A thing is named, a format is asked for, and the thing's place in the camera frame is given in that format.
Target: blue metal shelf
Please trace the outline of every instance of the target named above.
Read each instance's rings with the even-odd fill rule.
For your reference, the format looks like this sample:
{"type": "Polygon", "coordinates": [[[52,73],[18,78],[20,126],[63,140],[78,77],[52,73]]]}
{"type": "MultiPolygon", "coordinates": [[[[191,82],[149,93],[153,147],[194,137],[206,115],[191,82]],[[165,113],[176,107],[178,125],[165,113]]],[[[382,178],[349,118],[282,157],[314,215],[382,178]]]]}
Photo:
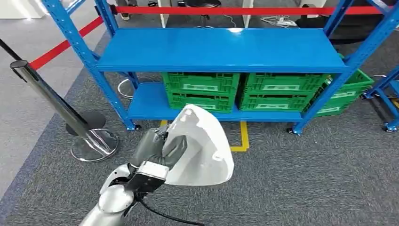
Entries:
{"type": "Polygon", "coordinates": [[[368,92],[364,95],[366,98],[372,98],[375,94],[378,94],[382,101],[387,105],[388,109],[394,116],[394,119],[385,124],[385,130],[387,132],[398,131],[399,126],[399,111],[396,105],[388,98],[384,93],[386,88],[392,89],[396,96],[399,97],[399,81],[396,79],[399,77],[399,65],[394,68],[387,76],[379,80],[368,92]]]}
{"type": "Polygon", "coordinates": [[[65,8],[66,12],[70,15],[75,12],[79,6],[81,6],[86,0],[75,0],[69,3],[68,7],[65,8]]]}
{"type": "MultiPolygon", "coordinates": [[[[128,109],[130,119],[173,120],[179,110],[169,108],[164,85],[160,82],[141,83],[128,109]]],[[[297,122],[300,112],[244,112],[235,106],[230,114],[213,113],[220,121],[297,122]]]]}
{"type": "Polygon", "coordinates": [[[322,29],[144,28],[117,30],[96,68],[107,72],[341,73],[347,66],[322,29]]]}
{"type": "Polygon", "coordinates": [[[135,129],[132,119],[173,119],[178,113],[169,109],[162,84],[144,83],[138,87],[134,72],[336,73],[332,83],[302,114],[241,112],[237,108],[231,114],[214,114],[226,121],[295,122],[292,132],[300,134],[399,23],[399,1],[388,10],[380,0],[369,0],[384,13],[384,18],[357,50],[341,60],[328,37],[353,0],[340,0],[323,29],[120,29],[107,0],[94,1],[111,36],[102,56],[93,55],[85,44],[70,18],[70,9],[65,10],[59,0],[42,0],[127,129],[135,129]],[[128,109],[104,72],[126,75],[138,88],[128,109]]]}
{"type": "Polygon", "coordinates": [[[397,80],[392,80],[389,82],[389,86],[393,91],[395,91],[395,94],[399,96],[399,81],[397,80]]]}

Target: carpet floor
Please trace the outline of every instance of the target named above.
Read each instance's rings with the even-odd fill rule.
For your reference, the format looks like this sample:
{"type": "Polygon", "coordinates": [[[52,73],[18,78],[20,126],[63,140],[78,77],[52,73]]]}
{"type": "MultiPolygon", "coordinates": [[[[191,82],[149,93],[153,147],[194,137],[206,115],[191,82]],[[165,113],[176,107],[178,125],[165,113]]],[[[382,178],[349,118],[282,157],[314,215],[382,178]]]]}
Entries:
{"type": "MultiPolygon", "coordinates": [[[[151,18],[134,18],[121,23],[151,26],[151,18]]],[[[221,26],[228,26],[228,18],[220,19],[221,26]]],[[[173,17],[169,22],[170,26],[182,23],[173,17]]],[[[399,32],[391,35],[362,69],[369,75],[387,73],[399,62],[398,39],[399,32]]],[[[105,34],[96,51],[101,52],[108,41],[105,34]]],[[[337,48],[346,54],[356,46],[337,48]]],[[[138,76],[142,81],[160,80],[158,73],[138,76]]],[[[114,87],[122,80],[114,73],[107,77],[114,87]]],[[[78,225],[96,204],[108,174],[128,161],[144,134],[144,129],[125,130],[86,70],[66,100],[80,112],[103,113],[108,120],[105,127],[120,137],[120,150],[103,162],[75,160],[69,153],[73,137],[55,115],[0,203],[5,226],[78,225]]],[[[250,148],[233,154],[230,181],[206,187],[164,185],[147,202],[169,215],[209,226],[399,225],[399,133],[382,131],[389,115],[381,109],[376,98],[359,99],[341,115],[312,120],[302,136],[288,134],[287,123],[249,122],[250,148]]],[[[138,124],[151,128],[159,122],[138,124]]],[[[238,123],[224,122],[223,127],[229,130],[230,143],[239,145],[238,123]]],[[[183,224],[137,206],[126,225],[183,224]]]]}

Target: yellow floor tape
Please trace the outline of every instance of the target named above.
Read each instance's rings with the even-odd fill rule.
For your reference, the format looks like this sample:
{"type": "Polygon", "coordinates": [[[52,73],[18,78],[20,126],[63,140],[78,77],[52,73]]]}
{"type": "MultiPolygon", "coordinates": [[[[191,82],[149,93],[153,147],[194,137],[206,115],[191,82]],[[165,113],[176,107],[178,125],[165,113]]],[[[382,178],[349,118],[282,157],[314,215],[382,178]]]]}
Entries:
{"type": "MultiPolygon", "coordinates": [[[[164,126],[168,123],[167,120],[161,120],[160,126],[164,126]]],[[[246,152],[249,148],[249,139],[248,139],[248,128],[246,121],[240,121],[239,127],[241,129],[241,146],[231,146],[232,152],[246,152]]]]}
{"type": "Polygon", "coordinates": [[[393,103],[397,108],[399,108],[398,100],[399,100],[399,99],[393,99],[393,100],[391,100],[392,103],[393,103]]]}

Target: red barrier rope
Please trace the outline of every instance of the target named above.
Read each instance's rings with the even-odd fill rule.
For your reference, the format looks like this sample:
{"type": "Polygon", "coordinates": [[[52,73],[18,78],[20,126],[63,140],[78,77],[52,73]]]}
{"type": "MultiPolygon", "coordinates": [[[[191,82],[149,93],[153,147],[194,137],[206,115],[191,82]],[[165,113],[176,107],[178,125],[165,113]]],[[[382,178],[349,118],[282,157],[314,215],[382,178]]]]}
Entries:
{"type": "MultiPolygon", "coordinates": [[[[94,30],[96,27],[98,27],[100,24],[103,23],[103,19],[99,16],[86,26],[84,26],[80,31],[79,34],[84,37],[88,33],[90,33],[92,30],[94,30]]],[[[60,55],[62,52],[64,52],[67,48],[69,48],[71,45],[67,40],[61,42],[59,45],[56,47],[52,48],[49,52],[43,54],[36,60],[32,61],[30,63],[31,67],[35,70],[41,68],[43,65],[47,64],[50,60],[54,59],[56,56],[60,55]]]]}
{"type": "MultiPolygon", "coordinates": [[[[118,13],[131,14],[180,14],[180,15],[331,15],[335,8],[236,8],[236,7],[132,7],[116,6],[118,13]]],[[[381,14],[373,6],[354,6],[350,7],[346,14],[381,14]]]]}

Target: green plastic crate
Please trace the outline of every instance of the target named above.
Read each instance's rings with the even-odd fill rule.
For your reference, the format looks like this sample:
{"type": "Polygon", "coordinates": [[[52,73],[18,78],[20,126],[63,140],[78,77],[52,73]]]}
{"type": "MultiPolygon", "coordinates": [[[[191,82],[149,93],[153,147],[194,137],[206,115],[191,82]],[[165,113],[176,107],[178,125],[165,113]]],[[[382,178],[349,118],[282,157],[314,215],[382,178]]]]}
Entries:
{"type": "Polygon", "coordinates": [[[240,98],[239,109],[243,111],[301,112],[309,104],[311,98],[312,96],[244,93],[240,98]]]}
{"type": "Polygon", "coordinates": [[[239,73],[189,73],[162,72],[167,92],[193,94],[213,92],[214,95],[230,96],[237,92],[239,73]]]}
{"type": "Polygon", "coordinates": [[[249,73],[246,74],[246,92],[268,92],[275,95],[314,94],[329,74],[304,73],[249,73]]]}
{"type": "Polygon", "coordinates": [[[339,115],[341,114],[352,102],[345,104],[335,104],[335,105],[325,105],[317,113],[316,117],[319,116],[329,116],[329,115],[339,115]]]}
{"type": "MultiPolygon", "coordinates": [[[[331,80],[326,81],[322,88],[318,90],[315,97],[330,84],[331,80]]],[[[364,72],[358,69],[349,80],[327,101],[327,105],[336,105],[338,103],[348,103],[354,101],[358,98],[371,84],[374,80],[368,77],[364,72]]]]}
{"type": "Polygon", "coordinates": [[[180,110],[186,104],[195,104],[210,112],[231,113],[234,106],[234,96],[211,96],[187,93],[168,93],[169,106],[180,110]]]}

